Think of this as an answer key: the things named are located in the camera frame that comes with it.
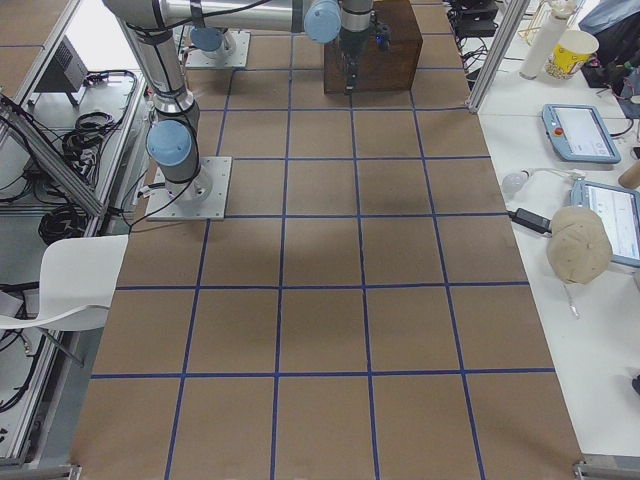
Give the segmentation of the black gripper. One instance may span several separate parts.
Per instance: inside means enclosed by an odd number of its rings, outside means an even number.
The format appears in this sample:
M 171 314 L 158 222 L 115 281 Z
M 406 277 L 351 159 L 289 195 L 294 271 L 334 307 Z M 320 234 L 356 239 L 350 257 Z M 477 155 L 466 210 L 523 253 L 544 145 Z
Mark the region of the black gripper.
M 358 32 L 341 29 L 339 44 L 345 74 L 345 94 L 352 94 L 355 91 L 359 59 L 366 50 L 369 40 L 373 38 L 380 51 L 388 51 L 391 44 L 390 36 L 391 29 L 384 23 L 370 22 L 364 30 Z

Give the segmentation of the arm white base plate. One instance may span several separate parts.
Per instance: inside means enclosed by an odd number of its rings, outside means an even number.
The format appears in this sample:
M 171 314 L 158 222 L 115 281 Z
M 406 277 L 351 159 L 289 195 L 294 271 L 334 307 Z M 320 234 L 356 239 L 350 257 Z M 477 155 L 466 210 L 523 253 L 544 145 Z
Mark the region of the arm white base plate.
M 155 183 L 162 183 L 152 189 L 145 211 L 150 221 L 186 221 L 225 218 L 229 182 L 232 170 L 231 157 L 201 157 L 200 172 L 185 186 L 169 182 L 160 169 L 154 177 Z
M 251 35 L 243 30 L 227 30 L 218 35 L 216 50 L 202 49 L 203 43 L 195 43 L 186 50 L 187 70 L 244 69 L 247 65 Z

